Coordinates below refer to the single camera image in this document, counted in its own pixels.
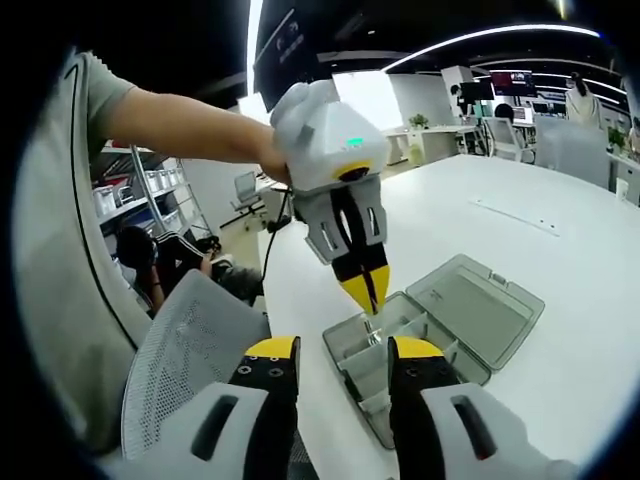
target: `gray shirt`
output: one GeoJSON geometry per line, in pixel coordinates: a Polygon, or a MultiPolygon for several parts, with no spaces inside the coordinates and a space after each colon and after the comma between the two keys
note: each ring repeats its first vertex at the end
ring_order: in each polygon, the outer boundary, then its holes
{"type": "Polygon", "coordinates": [[[90,53],[69,57],[25,150],[12,218],[26,333],[69,420],[94,450],[117,439],[134,347],[149,326],[107,251],[89,175],[105,122],[131,88],[90,53]]]}

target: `ceiling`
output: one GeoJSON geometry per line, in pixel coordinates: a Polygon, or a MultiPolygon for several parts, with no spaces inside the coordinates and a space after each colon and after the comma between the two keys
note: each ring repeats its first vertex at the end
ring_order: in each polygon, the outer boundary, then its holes
{"type": "MultiPolygon", "coordinates": [[[[250,0],[143,1],[133,5],[122,2],[121,6],[118,0],[106,5],[116,15],[101,16],[87,26],[79,42],[94,49],[116,74],[143,88],[194,96],[223,108],[246,95],[250,0]]],[[[551,0],[264,0],[258,51],[293,6],[313,49],[333,72],[380,69],[407,53],[485,28],[561,23],[551,0]]],[[[584,21],[570,23],[589,27],[584,21]]],[[[620,76],[610,73],[619,70],[614,56],[613,48],[600,39],[519,32],[450,45],[389,73],[481,65],[486,70],[579,71],[586,78],[619,87],[620,76]],[[509,61],[528,58],[574,60],[601,69],[549,61],[509,61]]],[[[563,86],[564,80],[544,77],[544,84],[563,86]]],[[[591,86],[594,93],[624,102],[624,95],[591,86]]]]}

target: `human hand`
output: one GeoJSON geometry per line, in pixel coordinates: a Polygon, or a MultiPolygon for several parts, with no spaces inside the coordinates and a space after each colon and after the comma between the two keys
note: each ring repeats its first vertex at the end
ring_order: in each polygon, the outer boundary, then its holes
{"type": "Polygon", "coordinates": [[[260,155],[262,171],[274,180],[291,185],[291,176],[287,168],[284,153],[269,145],[260,155]]]}

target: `gray sleeve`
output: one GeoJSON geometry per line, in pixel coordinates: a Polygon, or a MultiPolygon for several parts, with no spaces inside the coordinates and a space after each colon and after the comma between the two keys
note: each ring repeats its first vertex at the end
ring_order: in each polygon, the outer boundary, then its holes
{"type": "Polygon", "coordinates": [[[93,54],[87,54],[89,102],[89,129],[96,136],[102,136],[104,125],[114,107],[135,87],[131,82],[116,77],[107,66],[93,54]]]}

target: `potted plant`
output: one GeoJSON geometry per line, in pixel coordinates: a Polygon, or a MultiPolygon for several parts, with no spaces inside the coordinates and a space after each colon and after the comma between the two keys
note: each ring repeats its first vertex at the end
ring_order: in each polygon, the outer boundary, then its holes
{"type": "Polygon", "coordinates": [[[625,148],[624,134],[615,127],[609,127],[609,145],[613,147],[615,153],[620,153],[625,148]]]}
{"type": "Polygon", "coordinates": [[[409,119],[409,125],[415,130],[426,130],[429,128],[429,119],[418,113],[409,119]]]}

